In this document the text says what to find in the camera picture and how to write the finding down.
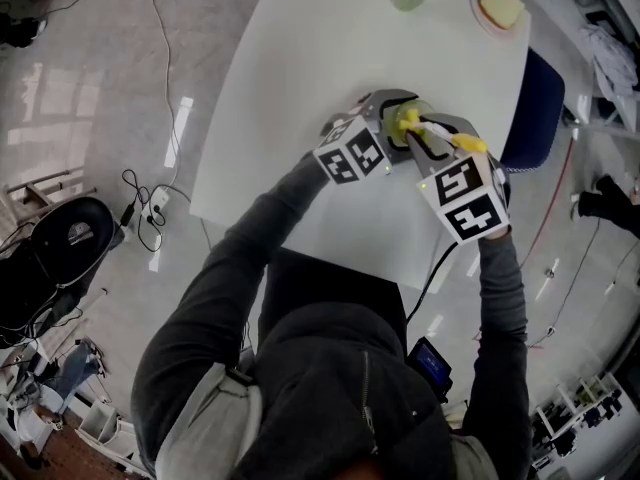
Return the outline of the white shelving rack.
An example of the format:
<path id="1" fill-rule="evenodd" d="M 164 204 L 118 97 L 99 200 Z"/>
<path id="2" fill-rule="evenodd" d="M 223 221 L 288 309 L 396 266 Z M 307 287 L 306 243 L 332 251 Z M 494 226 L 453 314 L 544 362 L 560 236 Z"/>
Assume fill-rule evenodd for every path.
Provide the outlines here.
<path id="1" fill-rule="evenodd" d="M 577 125 L 640 141 L 640 103 L 636 128 L 628 127 L 614 105 L 602 97 L 592 58 L 580 34 L 593 24 L 604 28 L 633 53 L 640 75 L 640 0 L 523 0 L 531 15 L 530 47 L 565 83 L 564 105 Z"/>

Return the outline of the white power strip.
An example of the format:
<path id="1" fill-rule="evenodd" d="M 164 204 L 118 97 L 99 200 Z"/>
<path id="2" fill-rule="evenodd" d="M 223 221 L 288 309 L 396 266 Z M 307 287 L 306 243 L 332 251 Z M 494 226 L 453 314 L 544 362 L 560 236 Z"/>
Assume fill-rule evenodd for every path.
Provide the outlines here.
<path id="1" fill-rule="evenodd" d="M 141 215 L 143 219 L 153 218 L 161 220 L 163 209 L 169 201 L 169 195 L 163 187 L 155 188 L 150 195 L 149 200 L 144 204 Z"/>

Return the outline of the pale green translucent cup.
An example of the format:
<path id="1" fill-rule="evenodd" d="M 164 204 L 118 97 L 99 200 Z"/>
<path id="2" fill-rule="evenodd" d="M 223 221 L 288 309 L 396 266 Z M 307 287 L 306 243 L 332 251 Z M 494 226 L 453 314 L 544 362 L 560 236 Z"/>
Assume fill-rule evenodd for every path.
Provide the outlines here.
<path id="1" fill-rule="evenodd" d="M 400 121 L 408 120 L 407 113 L 409 111 L 416 111 L 418 118 L 434 113 L 433 107 L 421 99 L 403 101 L 384 110 L 383 126 L 385 133 L 390 146 L 398 151 L 409 150 L 404 131 L 400 129 Z"/>

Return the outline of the white table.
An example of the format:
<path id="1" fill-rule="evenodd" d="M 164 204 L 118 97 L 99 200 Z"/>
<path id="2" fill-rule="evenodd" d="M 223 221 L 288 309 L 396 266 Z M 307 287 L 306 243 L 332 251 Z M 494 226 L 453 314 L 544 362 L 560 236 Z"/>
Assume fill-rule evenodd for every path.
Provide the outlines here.
<path id="1" fill-rule="evenodd" d="M 334 113 L 377 89 L 404 89 L 467 119 L 500 156 L 522 84 L 531 17 L 491 35 L 471 0 L 259 0 L 210 123 L 190 211 L 228 227 L 319 143 Z M 330 185 L 288 248 L 413 288 L 450 243 L 419 193 L 413 161 Z"/>

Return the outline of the low white shelf unit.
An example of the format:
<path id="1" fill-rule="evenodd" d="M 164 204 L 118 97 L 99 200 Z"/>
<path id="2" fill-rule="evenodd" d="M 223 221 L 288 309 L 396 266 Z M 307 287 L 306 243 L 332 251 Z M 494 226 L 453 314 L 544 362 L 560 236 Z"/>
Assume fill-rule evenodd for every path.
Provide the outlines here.
<path id="1" fill-rule="evenodd" d="M 588 381 L 580 378 L 573 391 L 562 385 L 556 391 L 557 397 L 538 405 L 531 417 L 535 473 L 574 453 L 579 430 L 597 428 L 622 409 L 622 388 L 610 372 Z"/>

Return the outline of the person's left forearm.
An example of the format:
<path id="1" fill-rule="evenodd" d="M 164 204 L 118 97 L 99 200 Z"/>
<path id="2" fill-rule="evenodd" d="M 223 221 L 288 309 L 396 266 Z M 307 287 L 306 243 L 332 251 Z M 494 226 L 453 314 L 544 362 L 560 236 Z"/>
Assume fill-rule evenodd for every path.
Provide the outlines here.
<path id="1" fill-rule="evenodd" d="M 305 154 L 226 231 L 207 257 L 200 277 L 208 285 L 237 277 L 256 287 L 267 264 L 327 182 L 313 154 Z"/>

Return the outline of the dark blue chair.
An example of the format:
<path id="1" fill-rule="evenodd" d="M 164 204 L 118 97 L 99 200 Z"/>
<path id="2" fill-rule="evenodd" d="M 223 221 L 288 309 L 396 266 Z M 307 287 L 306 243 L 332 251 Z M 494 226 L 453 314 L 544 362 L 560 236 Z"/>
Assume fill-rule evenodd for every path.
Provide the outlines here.
<path id="1" fill-rule="evenodd" d="M 511 129 L 500 159 L 509 172 L 527 172 L 548 158 L 564 106 L 565 83 L 529 49 Z"/>

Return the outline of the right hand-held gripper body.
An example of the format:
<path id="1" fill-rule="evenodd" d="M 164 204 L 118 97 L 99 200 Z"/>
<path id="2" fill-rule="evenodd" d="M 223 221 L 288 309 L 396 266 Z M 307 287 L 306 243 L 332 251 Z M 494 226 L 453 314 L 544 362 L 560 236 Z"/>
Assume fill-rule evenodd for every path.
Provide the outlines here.
<path id="1" fill-rule="evenodd" d="M 506 178 L 487 153 L 469 153 L 417 183 L 436 216 L 459 244 L 509 226 Z"/>

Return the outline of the pink plate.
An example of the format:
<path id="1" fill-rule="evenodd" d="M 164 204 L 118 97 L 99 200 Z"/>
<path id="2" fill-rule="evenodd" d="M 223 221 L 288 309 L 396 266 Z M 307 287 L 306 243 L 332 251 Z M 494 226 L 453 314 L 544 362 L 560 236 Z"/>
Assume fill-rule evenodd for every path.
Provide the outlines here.
<path id="1" fill-rule="evenodd" d="M 525 12 L 525 10 L 522 12 L 522 14 L 520 15 L 519 19 L 517 20 L 516 24 L 510 28 L 509 30 L 501 30 L 498 27 L 494 26 L 481 12 L 479 5 L 477 3 L 477 0 L 470 0 L 471 3 L 471 9 L 472 12 L 474 14 L 474 16 L 476 17 L 476 19 L 478 20 L 478 22 L 481 24 L 481 26 L 487 30 L 490 33 L 494 33 L 494 34 L 498 34 L 498 35 L 504 35 L 507 34 L 518 22 L 518 20 L 520 19 L 521 15 Z"/>

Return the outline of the black hard-shell backpack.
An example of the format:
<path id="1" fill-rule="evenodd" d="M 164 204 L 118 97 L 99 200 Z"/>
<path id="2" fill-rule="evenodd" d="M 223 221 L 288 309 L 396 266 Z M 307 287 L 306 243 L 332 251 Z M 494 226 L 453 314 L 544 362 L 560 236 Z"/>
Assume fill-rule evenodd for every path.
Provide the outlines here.
<path id="1" fill-rule="evenodd" d="M 112 213 L 94 197 L 68 200 L 46 214 L 30 241 L 49 278 L 60 288 L 74 284 L 106 254 L 116 231 Z"/>

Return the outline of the person's dark hooded jacket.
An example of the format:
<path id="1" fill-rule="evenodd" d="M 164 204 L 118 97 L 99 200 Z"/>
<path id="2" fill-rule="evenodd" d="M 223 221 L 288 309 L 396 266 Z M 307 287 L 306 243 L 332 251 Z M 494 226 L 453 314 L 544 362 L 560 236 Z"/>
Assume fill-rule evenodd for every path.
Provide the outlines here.
<path id="1" fill-rule="evenodd" d="M 329 480 L 368 468 L 389 480 L 525 480 L 529 398 L 475 378 L 462 429 L 453 432 L 427 381 L 404 358 L 405 316 L 321 301 L 261 321 L 250 376 L 263 409 L 255 439 L 221 426 L 213 383 L 236 366 L 257 289 L 200 273 L 148 345 L 131 407 L 142 462 L 156 479 Z"/>

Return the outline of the black device with blue screen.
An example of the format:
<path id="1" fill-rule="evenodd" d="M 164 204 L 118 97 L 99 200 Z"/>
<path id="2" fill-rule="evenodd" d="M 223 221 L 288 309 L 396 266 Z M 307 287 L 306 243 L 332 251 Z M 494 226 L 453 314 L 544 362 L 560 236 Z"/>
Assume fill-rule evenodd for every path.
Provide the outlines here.
<path id="1" fill-rule="evenodd" d="M 452 368 L 426 337 L 416 342 L 407 364 L 428 382 L 441 404 L 448 402 L 447 394 L 453 385 Z"/>

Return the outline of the yellow brush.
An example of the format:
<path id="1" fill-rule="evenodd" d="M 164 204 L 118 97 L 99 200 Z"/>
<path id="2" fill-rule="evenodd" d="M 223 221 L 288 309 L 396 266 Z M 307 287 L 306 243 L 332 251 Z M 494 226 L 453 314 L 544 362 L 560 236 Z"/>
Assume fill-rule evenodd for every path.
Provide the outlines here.
<path id="1" fill-rule="evenodd" d="M 431 136 L 444 141 L 454 150 L 462 150 L 469 153 L 488 153 L 488 145 L 479 137 L 465 134 L 449 132 L 443 125 L 432 121 L 421 119 L 417 108 L 409 108 L 397 123 L 400 132 L 412 136 L 417 142 L 428 146 L 426 138 Z"/>

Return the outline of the yellow sponge cake slice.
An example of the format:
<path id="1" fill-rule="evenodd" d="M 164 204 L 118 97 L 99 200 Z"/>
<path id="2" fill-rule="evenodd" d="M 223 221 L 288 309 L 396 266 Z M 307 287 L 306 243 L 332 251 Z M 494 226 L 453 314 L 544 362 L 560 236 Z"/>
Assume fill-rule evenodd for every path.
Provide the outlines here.
<path id="1" fill-rule="evenodd" d="M 525 10 L 521 0 L 477 0 L 483 15 L 501 30 L 509 30 Z"/>

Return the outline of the person's right forearm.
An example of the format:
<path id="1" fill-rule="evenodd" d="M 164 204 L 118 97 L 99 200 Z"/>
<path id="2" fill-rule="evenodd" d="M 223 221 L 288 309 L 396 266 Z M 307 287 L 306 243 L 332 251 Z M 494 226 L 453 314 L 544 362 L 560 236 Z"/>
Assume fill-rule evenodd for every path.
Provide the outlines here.
<path id="1" fill-rule="evenodd" d="M 528 398 L 527 315 L 509 229 L 479 241 L 481 339 L 476 380 L 511 399 Z"/>

